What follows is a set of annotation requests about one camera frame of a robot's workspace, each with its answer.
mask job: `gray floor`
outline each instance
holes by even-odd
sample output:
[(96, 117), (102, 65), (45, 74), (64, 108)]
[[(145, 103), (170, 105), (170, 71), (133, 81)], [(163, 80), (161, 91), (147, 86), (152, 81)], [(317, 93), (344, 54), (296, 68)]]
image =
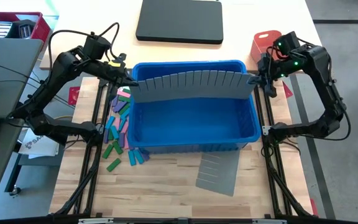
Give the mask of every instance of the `gray floor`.
[[(307, 0), (314, 19), (358, 19), (358, 0)], [(343, 142), (316, 141), (318, 155), (324, 172), (334, 214), (337, 219), (358, 221), (358, 25), (317, 25), (321, 41), (333, 58), (334, 76), (337, 87), (344, 97), (352, 121), (352, 134)], [(35, 68), (41, 78), (47, 72)], [(309, 120), (314, 120), (323, 112), (322, 104), (309, 77), (298, 76), (301, 94), (305, 101)], [(80, 79), (67, 84), (59, 95), (67, 99), (68, 88), (80, 85)], [(27, 87), (24, 96), (34, 91)], [(300, 121), (294, 97), (288, 99), (294, 122)], [(73, 114), (73, 110), (54, 101), (46, 112), (52, 116)], [(332, 138), (346, 134), (346, 122)], [(317, 180), (311, 164), (311, 157), (304, 139), (299, 138), (303, 169), (306, 175), (310, 196), (316, 201), (319, 215), (325, 217)], [(4, 193), (4, 185), (12, 169), (13, 155), (0, 186), (0, 219), (33, 217), (48, 212), (56, 182), (56, 167), (24, 167), (18, 185), (22, 193), (12, 198)]]

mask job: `red tag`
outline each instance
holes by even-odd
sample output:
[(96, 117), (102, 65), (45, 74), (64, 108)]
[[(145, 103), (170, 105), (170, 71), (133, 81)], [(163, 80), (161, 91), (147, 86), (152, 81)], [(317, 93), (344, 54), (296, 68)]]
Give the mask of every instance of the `red tag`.
[(285, 96), (286, 96), (287, 98), (293, 96), (291, 90), (290, 90), (289, 87), (285, 84), (285, 82), (283, 82), (283, 85), (284, 85)]
[(70, 87), (70, 90), (68, 91), (68, 104), (76, 105), (79, 94), (80, 94), (79, 86)]

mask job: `green wooden block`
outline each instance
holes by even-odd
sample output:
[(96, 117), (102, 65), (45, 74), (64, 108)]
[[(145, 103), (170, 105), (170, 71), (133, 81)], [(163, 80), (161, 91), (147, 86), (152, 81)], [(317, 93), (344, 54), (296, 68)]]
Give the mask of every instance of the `green wooden block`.
[(128, 108), (130, 107), (131, 105), (129, 103), (127, 103), (127, 105), (125, 105), (123, 108), (121, 108), (120, 111), (118, 111), (118, 114), (119, 115), (122, 115), (126, 110), (128, 110)]
[(126, 102), (131, 102), (131, 99), (125, 96), (118, 96), (118, 100), (121, 101), (126, 101)]
[(111, 172), (114, 168), (116, 168), (118, 166), (118, 164), (121, 163), (121, 160), (119, 158), (117, 158), (114, 162), (112, 162), (108, 167), (107, 170), (109, 172)]
[(112, 135), (111, 129), (107, 130), (109, 132), (109, 140), (113, 140), (114, 136)]
[(124, 151), (121, 149), (121, 146), (120, 145), (118, 145), (118, 142), (117, 141), (114, 141), (113, 143), (112, 143), (112, 146), (116, 149), (116, 151), (117, 151), (117, 153), (119, 154), (119, 155), (121, 155)]
[(112, 144), (110, 144), (107, 149), (105, 150), (105, 152), (103, 153), (103, 158), (107, 159), (107, 157), (109, 157), (110, 152), (112, 151)]

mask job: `black laptop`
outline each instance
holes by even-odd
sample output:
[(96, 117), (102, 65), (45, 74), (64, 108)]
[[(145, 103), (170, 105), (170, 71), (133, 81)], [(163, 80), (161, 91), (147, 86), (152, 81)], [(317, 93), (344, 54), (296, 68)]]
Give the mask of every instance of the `black laptop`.
[(145, 41), (221, 44), (219, 1), (143, 0), (136, 38)]

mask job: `pink wooden block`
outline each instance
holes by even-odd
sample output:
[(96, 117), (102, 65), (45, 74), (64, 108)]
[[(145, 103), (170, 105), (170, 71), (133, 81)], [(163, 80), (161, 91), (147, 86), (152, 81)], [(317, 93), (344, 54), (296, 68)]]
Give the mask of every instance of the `pink wooden block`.
[(127, 133), (128, 124), (129, 124), (129, 118), (127, 118), (127, 121), (125, 122), (124, 127), (122, 127), (121, 133)]
[(119, 118), (116, 118), (113, 122), (112, 122), (112, 125), (114, 127), (116, 127), (116, 129), (118, 130), (119, 129), (119, 122), (120, 122), (121, 119)]
[(125, 141), (124, 141), (124, 149), (129, 149), (129, 144), (128, 144), (128, 138), (127, 135), (125, 135)]
[(124, 92), (124, 91), (120, 91), (120, 90), (117, 91), (117, 95), (125, 96), (125, 97), (128, 97), (128, 98), (131, 97), (131, 94), (126, 93), (126, 92)]

